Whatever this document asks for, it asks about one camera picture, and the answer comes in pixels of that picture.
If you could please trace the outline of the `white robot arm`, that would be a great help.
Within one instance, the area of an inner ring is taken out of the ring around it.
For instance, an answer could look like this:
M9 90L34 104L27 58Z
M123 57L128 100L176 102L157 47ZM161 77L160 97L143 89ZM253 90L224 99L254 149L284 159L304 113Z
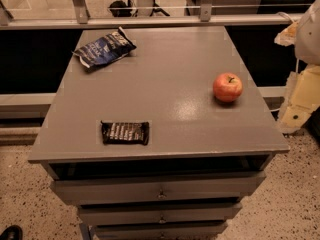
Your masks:
M298 131L320 107L320 0L274 39L281 46L294 46L295 69L286 81L284 102L277 127L284 134Z

